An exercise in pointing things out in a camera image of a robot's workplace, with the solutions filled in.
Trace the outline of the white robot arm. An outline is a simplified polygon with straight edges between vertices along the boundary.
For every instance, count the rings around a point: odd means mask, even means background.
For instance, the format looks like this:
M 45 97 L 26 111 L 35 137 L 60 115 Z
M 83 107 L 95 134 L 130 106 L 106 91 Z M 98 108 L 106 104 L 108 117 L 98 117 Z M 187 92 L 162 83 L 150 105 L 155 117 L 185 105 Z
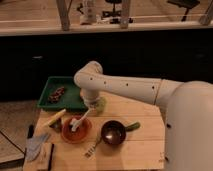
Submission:
M 91 106 L 101 91 L 155 105 L 166 113 L 164 171 L 213 171 L 213 84 L 109 76 L 91 61 L 74 75 Z

